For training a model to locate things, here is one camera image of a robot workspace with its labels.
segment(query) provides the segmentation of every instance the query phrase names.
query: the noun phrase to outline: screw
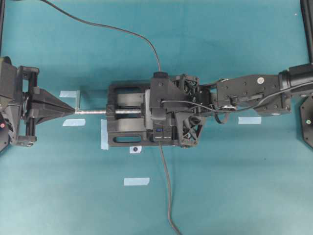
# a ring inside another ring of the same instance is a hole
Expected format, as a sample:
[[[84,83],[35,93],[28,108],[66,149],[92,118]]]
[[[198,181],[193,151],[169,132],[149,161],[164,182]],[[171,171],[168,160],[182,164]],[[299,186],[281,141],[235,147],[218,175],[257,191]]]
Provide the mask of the screw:
[[[257,80],[258,84],[263,84],[264,83],[264,78],[263,77],[259,77]]]

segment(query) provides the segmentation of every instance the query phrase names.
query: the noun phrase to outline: threaded rod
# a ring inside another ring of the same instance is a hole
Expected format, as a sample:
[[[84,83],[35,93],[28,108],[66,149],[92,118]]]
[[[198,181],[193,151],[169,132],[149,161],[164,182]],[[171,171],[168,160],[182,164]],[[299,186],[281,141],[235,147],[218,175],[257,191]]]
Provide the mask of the threaded rod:
[[[105,109],[99,110],[76,110],[75,114],[106,114]],[[141,114],[141,109],[116,109],[115,114]]]

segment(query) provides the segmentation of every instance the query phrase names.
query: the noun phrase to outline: black pole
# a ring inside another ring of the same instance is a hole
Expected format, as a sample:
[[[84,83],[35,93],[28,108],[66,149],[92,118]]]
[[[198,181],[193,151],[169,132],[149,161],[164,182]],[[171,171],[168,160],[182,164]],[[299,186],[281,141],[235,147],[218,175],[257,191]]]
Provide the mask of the black pole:
[[[300,0],[310,63],[313,63],[313,0]]]
[[[1,54],[1,45],[2,45],[2,31],[3,31],[3,22],[4,22],[4,8],[5,8],[5,0],[0,0],[0,54]]]

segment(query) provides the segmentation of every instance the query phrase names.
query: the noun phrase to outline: teal table surface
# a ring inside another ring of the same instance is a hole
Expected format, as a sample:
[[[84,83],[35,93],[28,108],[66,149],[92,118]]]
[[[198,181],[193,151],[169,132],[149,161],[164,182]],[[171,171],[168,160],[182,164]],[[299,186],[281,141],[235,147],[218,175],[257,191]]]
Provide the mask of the teal table surface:
[[[298,0],[54,0],[83,19],[135,31],[155,45],[162,69],[202,83],[277,74],[308,63]],[[76,22],[38,0],[7,1],[1,55],[40,68],[39,86],[82,91],[82,108],[106,105],[113,81],[149,80],[148,45]],[[74,105],[74,99],[62,98]],[[261,125],[209,118],[200,144],[164,147],[173,183],[173,220],[183,234],[313,233],[313,150],[303,141],[301,100]],[[241,117],[256,116],[254,111]],[[73,115],[71,118],[82,118]],[[1,235],[174,234],[157,147],[101,149],[100,120],[37,127],[32,148],[0,155]],[[124,178],[150,177],[125,187]]]

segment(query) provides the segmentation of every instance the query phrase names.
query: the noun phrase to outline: wire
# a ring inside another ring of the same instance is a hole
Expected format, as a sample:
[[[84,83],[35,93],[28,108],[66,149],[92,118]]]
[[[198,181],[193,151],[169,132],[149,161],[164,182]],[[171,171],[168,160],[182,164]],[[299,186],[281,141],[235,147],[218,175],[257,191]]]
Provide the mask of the wire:
[[[218,123],[218,124],[226,124],[227,121],[228,121],[228,118],[229,118],[229,113],[226,113],[225,114],[225,117],[223,120],[220,120],[220,117],[218,114],[214,114],[214,118],[215,118],[215,121]]]
[[[191,101],[186,101],[186,100],[163,100],[163,101],[161,101],[161,104],[163,104],[163,103],[174,103],[174,102],[193,104],[193,105],[199,106],[199,107],[201,107],[201,108],[204,108],[204,109],[210,110],[210,111],[212,111],[212,112],[216,112],[216,113],[230,113],[230,112],[231,112],[231,111],[229,111],[229,110],[216,110],[216,109],[211,109],[211,108],[206,107],[206,106],[204,106],[204,105],[197,104],[197,103],[194,103],[194,102],[191,102]]]
[[[239,113],[239,112],[243,112],[243,111],[246,111],[246,110],[249,110],[249,109],[255,109],[255,108],[259,107],[261,104],[264,103],[264,101],[266,101],[267,99],[269,99],[269,98],[271,98],[273,96],[276,96],[276,95],[284,93],[284,92],[289,92],[291,90],[294,90],[294,89],[297,89],[297,88],[300,88],[300,87],[304,87],[304,86],[307,86],[307,85],[311,85],[311,84],[313,84],[313,82],[306,82],[306,83],[303,83],[303,84],[300,84],[300,85],[297,85],[297,86],[294,86],[294,87],[289,87],[289,88],[286,88],[286,89],[282,89],[282,90],[280,90],[278,92],[274,92],[272,94],[269,94],[269,95],[265,96],[256,105],[252,105],[252,106],[249,106],[249,107],[246,107],[246,108],[243,108],[243,109],[239,109],[239,110],[221,110],[221,109],[220,110],[216,110],[216,109],[211,109],[211,108],[206,107],[204,105],[197,104],[197,103],[190,102],[190,101],[186,101],[186,100],[163,100],[163,101],[161,101],[161,103],[180,102],[180,103],[187,103],[187,104],[196,105],[196,106],[199,106],[201,108],[210,110],[210,111],[215,112],[215,113]]]
[[[142,40],[146,41],[148,43],[148,45],[151,47],[151,49],[153,50],[153,53],[155,54],[156,56],[156,62],[157,62],[157,67],[158,67],[158,70],[161,71],[161,62],[160,62],[160,59],[157,55],[157,50],[155,49],[155,47],[153,46],[153,44],[147,39],[145,38],[144,36],[141,36],[140,34],[137,34],[137,33],[134,33],[134,32],[131,32],[131,31],[128,31],[128,30],[125,30],[125,29],[121,29],[121,28],[117,28],[117,27],[114,27],[114,26],[110,26],[110,25],[105,25],[105,24],[99,24],[99,23],[92,23],[92,22],[89,22],[89,21],[85,21],[85,20],[82,20],[76,16],[73,16],[71,15],[70,13],[62,10],[61,8],[57,7],[56,5],[50,3],[49,1],[47,0],[39,0],[39,1],[42,1],[50,6],[52,6],[54,9],[58,10],[59,12],[67,15],[68,17],[71,17],[72,19],[74,20],[77,20],[79,22],[82,22],[82,23],[85,23],[85,24],[89,24],[89,25],[92,25],[92,26],[97,26],[97,27],[103,27],[103,28],[109,28],[109,29],[113,29],[113,30],[117,30],[117,31],[120,31],[120,32],[124,32],[124,33],[128,33],[130,35],[133,35],[133,36],[136,36],[136,37],[139,37],[141,38]]]
[[[160,147],[160,153],[161,153],[161,158],[162,158],[162,162],[163,162],[163,165],[164,165],[164,171],[165,171],[165,174],[166,174],[167,188],[168,188],[168,211],[167,211],[167,218],[168,218],[168,221],[169,221],[170,225],[175,230],[176,234],[181,235],[181,232],[179,231],[179,229],[177,228],[177,226],[175,225],[175,223],[172,220],[172,187],[171,187],[171,178],[170,178],[170,174],[169,174],[168,169],[167,169],[167,164],[166,164],[166,160],[165,160],[165,157],[164,157],[164,153],[163,153],[163,148],[162,148],[161,142],[159,142],[158,145]]]

